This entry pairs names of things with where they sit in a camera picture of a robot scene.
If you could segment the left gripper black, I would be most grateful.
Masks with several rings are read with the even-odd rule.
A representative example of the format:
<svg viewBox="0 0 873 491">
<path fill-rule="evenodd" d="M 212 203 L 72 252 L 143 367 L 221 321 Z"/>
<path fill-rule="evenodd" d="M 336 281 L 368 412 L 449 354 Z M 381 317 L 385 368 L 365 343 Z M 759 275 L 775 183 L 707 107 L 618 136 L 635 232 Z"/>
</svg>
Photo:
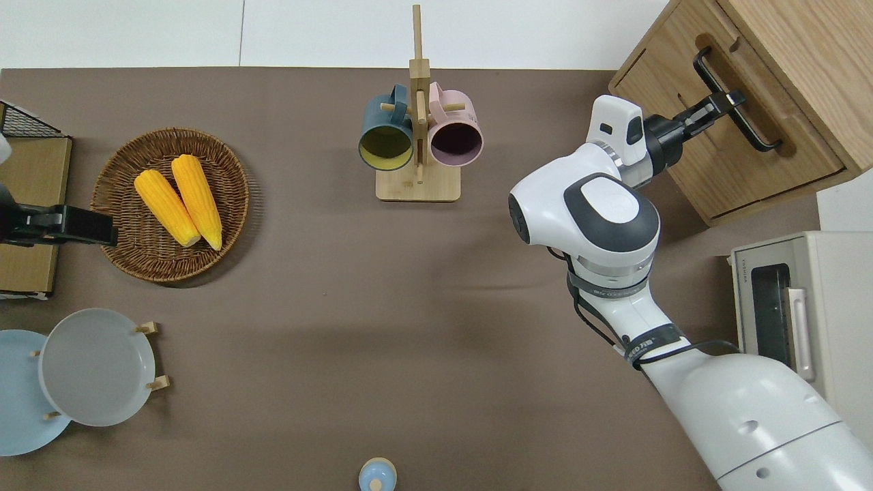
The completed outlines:
<svg viewBox="0 0 873 491">
<path fill-rule="evenodd" d="M 56 236 L 63 224 L 65 237 Z M 53 205 L 19 205 L 1 185 L 1 242 L 13 246 L 59 245 L 68 239 L 79 243 L 117 246 L 118 228 L 113 217 L 90 209 Z"/>
</svg>

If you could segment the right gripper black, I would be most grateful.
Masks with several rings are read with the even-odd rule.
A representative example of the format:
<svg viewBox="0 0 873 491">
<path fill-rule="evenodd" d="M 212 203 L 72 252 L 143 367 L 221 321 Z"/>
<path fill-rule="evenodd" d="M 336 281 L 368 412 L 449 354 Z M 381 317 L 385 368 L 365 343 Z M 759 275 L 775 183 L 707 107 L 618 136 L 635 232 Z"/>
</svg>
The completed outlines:
<svg viewBox="0 0 873 491">
<path fill-rule="evenodd" d="M 745 101 L 742 90 L 715 92 L 687 108 L 679 114 L 679 118 L 668 119 L 661 115 L 646 117 L 643 120 L 643 136 L 653 176 L 681 159 L 686 140 L 708 130 L 717 119 L 732 114 L 733 109 Z"/>
</svg>

